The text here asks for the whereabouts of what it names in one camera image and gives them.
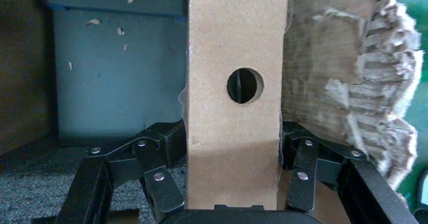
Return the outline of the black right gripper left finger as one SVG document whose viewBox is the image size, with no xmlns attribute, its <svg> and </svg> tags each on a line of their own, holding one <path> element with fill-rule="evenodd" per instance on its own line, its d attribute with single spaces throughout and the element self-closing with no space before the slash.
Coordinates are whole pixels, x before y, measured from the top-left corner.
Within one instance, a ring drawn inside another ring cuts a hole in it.
<svg viewBox="0 0 428 224">
<path fill-rule="evenodd" d="M 155 123 L 137 135 L 90 148 L 82 159 L 56 223 L 107 223 L 114 190 L 137 180 L 156 222 L 184 208 L 169 169 L 186 153 L 182 120 Z"/>
</svg>

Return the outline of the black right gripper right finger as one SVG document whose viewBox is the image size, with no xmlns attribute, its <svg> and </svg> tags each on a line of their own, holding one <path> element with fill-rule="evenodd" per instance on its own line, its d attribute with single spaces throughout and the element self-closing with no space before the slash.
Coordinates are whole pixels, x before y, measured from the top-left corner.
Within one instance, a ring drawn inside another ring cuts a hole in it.
<svg viewBox="0 0 428 224">
<path fill-rule="evenodd" d="M 286 210 L 310 217 L 320 181 L 336 191 L 351 223 L 417 223 L 361 150 L 321 139 L 296 122 L 282 123 L 282 167 L 292 176 Z"/>
</svg>

